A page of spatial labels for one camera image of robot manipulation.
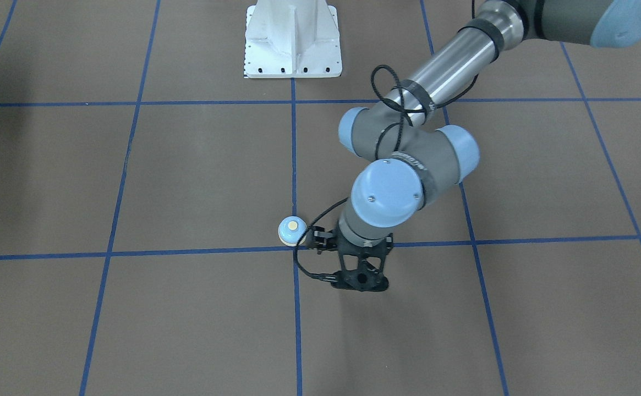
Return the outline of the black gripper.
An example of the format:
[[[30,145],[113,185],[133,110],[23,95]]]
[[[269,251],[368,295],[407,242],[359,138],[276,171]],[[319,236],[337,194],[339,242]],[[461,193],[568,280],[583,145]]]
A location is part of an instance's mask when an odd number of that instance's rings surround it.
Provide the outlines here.
[[[303,238],[303,246],[317,254],[323,251],[347,251],[348,240],[340,228],[326,230],[323,227],[310,227]]]

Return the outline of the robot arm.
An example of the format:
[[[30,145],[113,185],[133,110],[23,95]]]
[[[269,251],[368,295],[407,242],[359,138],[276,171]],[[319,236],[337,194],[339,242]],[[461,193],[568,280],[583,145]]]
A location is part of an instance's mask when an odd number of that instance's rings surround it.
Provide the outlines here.
[[[475,138],[446,125],[423,125],[468,92],[484,68],[526,40],[625,48],[641,40],[641,1],[486,1],[413,75],[379,95],[371,108],[348,110],[338,138],[370,164],[355,180],[335,231],[373,248],[480,161]]]

